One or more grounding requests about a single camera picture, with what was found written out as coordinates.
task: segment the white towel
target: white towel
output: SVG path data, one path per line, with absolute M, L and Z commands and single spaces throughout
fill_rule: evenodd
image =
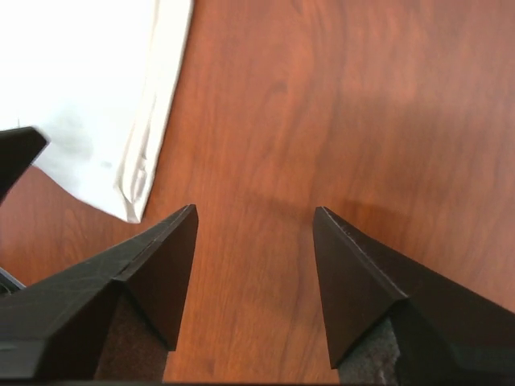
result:
M 35 165 L 76 198 L 141 221 L 192 0 L 1 0 L 0 129 L 50 139 Z

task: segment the brown wood tabletop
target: brown wood tabletop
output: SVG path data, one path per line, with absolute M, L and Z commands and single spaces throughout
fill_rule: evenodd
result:
M 514 168 L 515 2 L 198 0 L 143 223 L 31 169 L 0 265 L 33 283 L 196 203 L 165 379 L 336 382 L 315 206 L 515 311 Z

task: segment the white cloth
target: white cloth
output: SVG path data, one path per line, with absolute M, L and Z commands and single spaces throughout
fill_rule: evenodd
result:
M 141 221 L 192 0 L 0 0 L 0 129 L 50 139 L 35 165 L 76 198 Z

